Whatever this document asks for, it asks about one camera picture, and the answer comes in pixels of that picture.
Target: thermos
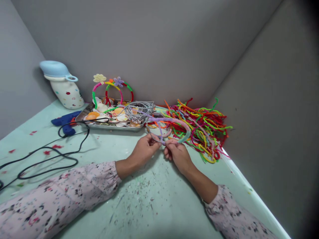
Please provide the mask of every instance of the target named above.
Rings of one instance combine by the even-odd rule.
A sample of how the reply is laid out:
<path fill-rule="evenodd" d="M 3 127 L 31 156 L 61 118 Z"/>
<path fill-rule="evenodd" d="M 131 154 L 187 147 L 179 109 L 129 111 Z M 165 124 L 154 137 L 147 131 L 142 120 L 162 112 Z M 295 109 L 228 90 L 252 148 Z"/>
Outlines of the thermos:
<path fill-rule="evenodd" d="M 84 105 L 79 88 L 75 84 L 78 78 L 69 73 L 66 65 L 58 61 L 41 61 L 40 68 L 64 107 L 76 110 Z"/>

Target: black cable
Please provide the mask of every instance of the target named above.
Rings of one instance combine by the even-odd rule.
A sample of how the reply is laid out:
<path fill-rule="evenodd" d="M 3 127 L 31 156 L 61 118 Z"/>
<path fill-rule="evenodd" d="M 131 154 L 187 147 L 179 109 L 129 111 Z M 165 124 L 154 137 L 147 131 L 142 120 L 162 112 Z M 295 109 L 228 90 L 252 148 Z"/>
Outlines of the black cable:
<path fill-rule="evenodd" d="M 101 119 L 98 119 L 98 120 L 103 120 L 103 119 L 107 119 L 107 122 L 109 122 L 109 119 L 108 119 L 108 118 L 101 118 Z M 9 165 L 9 164 L 16 163 L 16 162 L 22 161 L 22 160 L 24 160 L 24 159 L 30 157 L 32 154 L 34 154 L 35 152 L 39 151 L 40 149 L 51 149 L 51 150 L 53 150 L 53 151 L 55 151 L 55 152 L 58 153 L 57 156 L 54 156 L 54 157 L 51 157 L 51 158 L 49 158 L 49 159 L 43 160 L 43 161 L 41 161 L 41 162 L 32 164 L 31 166 L 25 168 L 24 170 L 22 170 L 22 171 L 18 174 L 18 176 L 16 177 L 16 179 L 14 179 L 14 180 L 11 181 L 10 183 L 8 183 L 6 186 L 4 186 L 3 182 L 0 180 L 0 191 L 3 190 L 3 189 L 5 189 L 6 187 L 8 187 L 10 184 L 12 184 L 12 183 L 13 183 L 14 181 L 16 181 L 17 179 L 21 179 L 21 180 L 30 179 L 30 178 L 34 178 L 34 177 L 40 176 L 40 175 L 42 175 L 42 174 L 45 174 L 45 173 L 48 173 L 48 172 L 51 172 L 51 171 L 60 170 L 60 169 L 66 169 L 66 168 L 71 168 L 71 167 L 77 165 L 77 164 L 79 163 L 79 161 L 78 161 L 76 158 L 72 158 L 72 157 L 69 157 L 69 156 L 67 156 L 67 155 L 80 152 L 80 150 L 81 150 L 81 148 L 82 148 L 82 144 L 83 144 L 84 141 L 87 139 L 87 137 L 89 136 L 89 133 L 90 133 L 90 128 L 89 128 L 89 126 L 86 124 L 86 122 L 94 122 L 95 120 L 97 120 L 97 119 L 94 119 L 94 120 L 93 120 L 93 119 L 92 119 L 92 120 L 81 120 L 81 121 L 75 121 L 75 122 L 66 123 L 66 124 L 62 125 L 62 126 L 59 128 L 58 132 L 57 132 L 57 134 L 58 134 L 59 137 L 61 137 L 61 138 L 56 139 L 56 140 L 54 140 L 54 141 L 52 141 L 52 142 L 50 142 L 50 143 L 48 143 L 48 144 L 42 146 L 41 148 L 38 148 L 38 149 L 32 151 L 29 155 L 27 155 L 27 156 L 25 156 L 25 157 L 23 157 L 23 158 L 21 158 L 21 159 L 17 159 L 17 160 L 15 160 L 15 161 L 11 161 L 11 162 L 8 162 L 8 163 L 5 163 L 5 164 L 1 165 L 1 166 L 0 166 L 0 170 L 1 170 L 2 168 L 4 168 L 5 166 Z M 73 152 L 69 152 L 69 153 L 64 153 L 64 154 L 62 154 L 60 151 L 58 151 L 58 150 L 55 149 L 55 148 L 47 147 L 47 145 L 52 144 L 52 143 L 55 142 L 55 141 L 61 140 L 61 139 L 63 139 L 63 138 L 68 138 L 68 137 L 72 137 L 72 136 L 77 135 L 77 134 L 74 134 L 74 135 L 71 135 L 71 136 L 67 136 L 67 135 L 62 136 L 62 135 L 60 134 L 61 129 L 62 129 L 65 125 L 72 124 L 72 123 L 83 123 L 83 124 L 86 126 L 86 128 L 87 128 L 86 131 L 77 133 L 77 134 L 81 134 L 81 133 L 87 132 L 85 138 L 84 138 L 84 139 L 82 140 L 82 142 L 80 143 L 80 147 L 79 147 L 79 149 L 78 149 L 77 151 L 73 151 Z M 34 167 L 34 166 L 36 166 L 36 165 L 38 165 L 38 164 L 44 163 L 44 162 L 46 162 L 46 161 L 49 161 L 49 160 L 51 160 L 51 159 L 54 159 L 54 158 L 57 158 L 57 157 L 60 157 L 60 156 L 65 157 L 65 158 L 70 159 L 70 160 L 73 160 L 73 161 L 75 161 L 75 163 L 73 163 L 72 165 L 69 165 L 69 166 L 64 166 L 64 167 L 59 167 L 59 168 L 50 169 L 50 170 L 47 170 L 47 171 L 44 171 L 44 172 L 42 172 L 42 173 L 38 173 L 38 174 L 36 174 L 36 175 L 32 175 L 32 176 L 29 176 L 29 177 L 22 177 L 23 173 L 24 173 L 26 170 L 28 170 L 29 168 L 32 168 L 32 167 Z"/>

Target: pipe cleaner headband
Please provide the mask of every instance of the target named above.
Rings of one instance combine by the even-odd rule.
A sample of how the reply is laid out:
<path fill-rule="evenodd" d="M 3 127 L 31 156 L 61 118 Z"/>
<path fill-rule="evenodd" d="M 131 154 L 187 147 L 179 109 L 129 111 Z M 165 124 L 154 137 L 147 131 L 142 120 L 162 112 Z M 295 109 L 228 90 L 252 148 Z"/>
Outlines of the pipe cleaner headband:
<path fill-rule="evenodd" d="M 109 90 L 110 86 L 114 86 L 114 87 L 120 92 L 120 94 L 121 94 L 120 104 L 123 103 L 123 94 L 122 94 L 122 91 L 120 90 L 119 87 L 122 88 L 123 85 L 126 86 L 126 87 L 130 90 L 131 95 L 132 95 L 131 101 L 134 100 L 134 94 L 133 94 L 132 88 L 131 88 L 126 82 L 124 82 L 123 80 L 121 80 L 121 77 L 114 78 L 114 80 L 113 80 L 113 79 L 110 79 L 110 80 L 107 81 L 107 82 L 105 82 L 105 80 L 106 80 L 106 77 L 105 77 L 104 75 L 102 75 L 102 74 L 96 74 L 96 75 L 94 75 L 94 80 L 93 80 L 93 81 L 94 81 L 94 82 L 98 82 L 98 83 L 94 86 L 93 91 L 92 91 L 92 97 L 93 97 L 93 101 L 94 101 L 94 104 L 95 104 L 95 109 L 97 109 L 97 102 L 96 102 L 96 99 L 95 99 L 95 91 L 96 91 L 96 89 L 97 89 L 98 87 L 100 87 L 101 85 L 104 85 L 104 84 L 105 84 L 105 85 L 108 85 L 108 86 L 106 87 L 106 91 L 105 91 L 106 104 L 111 105 L 110 100 L 109 100 L 108 95 L 107 95 L 107 91 Z"/>
<path fill-rule="evenodd" d="M 154 121 L 154 122 L 168 121 L 168 122 L 174 122 L 174 123 L 178 123 L 178 124 L 182 125 L 186 129 L 186 134 L 185 134 L 185 136 L 183 138 L 181 138 L 178 141 L 178 143 L 183 143 L 190 137 L 191 130 L 190 130 L 189 126 L 184 121 L 181 121 L 181 120 L 175 119 L 175 118 L 155 118 L 155 117 L 153 117 L 153 116 L 151 116 L 149 114 L 146 114 L 146 113 L 144 113 L 142 111 L 137 111 L 137 112 L 148 116 L 149 117 L 149 120 L 148 120 L 149 122 L 152 122 L 152 121 Z M 162 143 L 162 145 L 166 145 L 166 142 L 163 140 L 163 133 L 162 133 L 161 127 L 159 127 L 159 129 L 160 129 L 160 134 L 161 134 L 160 141 L 156 140 L 153 137 L 152 134 L 151 134 L 151 136 L 156 142 Z"/>

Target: sleeve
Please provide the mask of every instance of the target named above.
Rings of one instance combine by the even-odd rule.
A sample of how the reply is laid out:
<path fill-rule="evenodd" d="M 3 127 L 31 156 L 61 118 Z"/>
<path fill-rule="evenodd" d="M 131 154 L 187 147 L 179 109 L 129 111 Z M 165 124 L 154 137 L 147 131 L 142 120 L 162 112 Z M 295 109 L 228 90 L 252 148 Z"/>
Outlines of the sleeve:
<path fill-rule="evenodd" d="M 216 229 L 227 239 L 277 238 L 257 218 L 239 206 L 229 189 L 224 185 L 218 185 L 217 196 L 210 204 L 205 203 L 205 207 Z"/>
<path fill-rule="evenodd" d="M 121 183 L 115 162 L 69 170 L 0 205 L 0 238 L 52 238 Z"/>

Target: blue glue gun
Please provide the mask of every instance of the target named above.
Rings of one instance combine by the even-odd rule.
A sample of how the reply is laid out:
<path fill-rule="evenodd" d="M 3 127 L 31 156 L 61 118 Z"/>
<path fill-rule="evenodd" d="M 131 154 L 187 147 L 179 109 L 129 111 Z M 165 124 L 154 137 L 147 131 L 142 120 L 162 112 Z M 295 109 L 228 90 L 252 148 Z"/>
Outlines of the blue glue gun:
<path fill-rule="evenodd" d="M 76 112 L 69 113 L 67 115 L 63 115 L 61 118 L 51 120 L 51 123 L 54 124 L 55 126 L 61 126 L 66 123 L 70 123 L 71 120 L 74 117 L 77 117 L 80 113 L 81 111 L 76 111 Z M 63 130 L 63 133 L 67 136 L 71 136 L 75 134 L 75 130 L 69 124 L 63 126 L 62 130 Z"/>

